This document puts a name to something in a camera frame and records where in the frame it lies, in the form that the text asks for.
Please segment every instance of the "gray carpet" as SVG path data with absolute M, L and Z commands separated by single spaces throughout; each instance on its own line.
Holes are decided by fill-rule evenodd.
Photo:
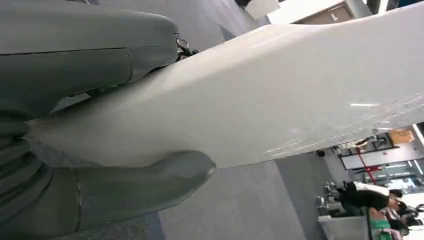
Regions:
M 324 194 L 323 182 L 332 181 L 328 166 L 322 157 L 303 153 L 275 160 L 299 222 L 307 240 L 326 240 L 318 225 L 315 196 Z

